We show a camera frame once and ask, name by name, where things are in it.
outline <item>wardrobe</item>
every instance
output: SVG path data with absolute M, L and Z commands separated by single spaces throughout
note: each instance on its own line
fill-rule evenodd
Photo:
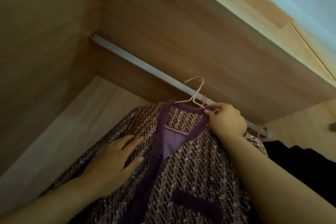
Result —
M 0 213 L 38 196 L 134 107 L 205 80 L 267 130 L 336 161 L 334 51 L 269 0 L 1 0 Z M 197 89 L 200 82 L 188 86 Z

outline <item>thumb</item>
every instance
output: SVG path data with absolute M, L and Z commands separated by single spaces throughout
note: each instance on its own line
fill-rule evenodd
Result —
M 136 170 L 136 168 L 141 164 L 141 162 L 144 160 L 144 158 L 141 157 L 137 157 L 135 160 L 133 160 L 124 170 L 123 173 L 125 174 L 125 176 L 127 177 L 127 179 L 129 177 L 131 177 L 131 175 L 134 173 L 134 171 Z
M 204 110 L 205 115 L 207 115 L 209 118 L 213 117 L 215 114 L 210 110 Z

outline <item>person's left hand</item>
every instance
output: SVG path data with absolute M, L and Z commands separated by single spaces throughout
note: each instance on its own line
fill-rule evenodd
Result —
M 143 140 L 143 137 L 139 137 L 123 148 L 133 137 L 129 135 L 116 139 L 99 150 L 79 177 L 85 184 L 85 190 L 90 190 L 95 200 L 107 197 L 119 189 L 144 159 L 138 157 L 124 169 L 128 156 Z

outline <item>hanging clothes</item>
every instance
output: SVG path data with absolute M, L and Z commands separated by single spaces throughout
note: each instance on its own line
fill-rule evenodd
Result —
M 249 197 L 228 152 L 210 132 L 204 110 L 174 102 L 131 111 L 43 194 L 81 175 L 108 142 L 134 134 L 144 139 L 125 166 L 142 155 L 138 169 L 116 192 L 95 201 L 71 222 L 247 223 Z M 245 138 L 266 154 L 258 139 L 249 134 Z
M 264 142 L 268 157 L 336 207 L 336 163 L 312 149 Z

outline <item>woven fabric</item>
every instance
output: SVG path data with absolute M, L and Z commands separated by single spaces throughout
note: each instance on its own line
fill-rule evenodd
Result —
M 112 195 L 95 201 L 72 220 L 74 223 L 119 223 L 149 166 L 157 116 L 162 106 L 163 103 L 158 103 L 135 108 L 73 163 L 43 194 L 81 175 L 94 154 L 108 142 L 129 134 L 144 136 L 144 140 L 131 155 L 131 160 L 140 155 L 144 160 L 131 178 Z M 200 118 L 199 114 L 172 107 L 166 124 L 174 129 L 189 132 Z M 246 134 L 245 138 L 266 154 L 263 144 L 257 138 L 249 134 Z M 228 152 L 210 132 L 208 125 L 199 136 L 180 146 L 166 159 L 155 181 L 143 222 L 211 223 L 199 213 L 174 204 L 171 194 L 175 189 L 218 205 L 222 210 L 222 223 L 248 221 L 251 207 L 246 190 L 236 175 Z

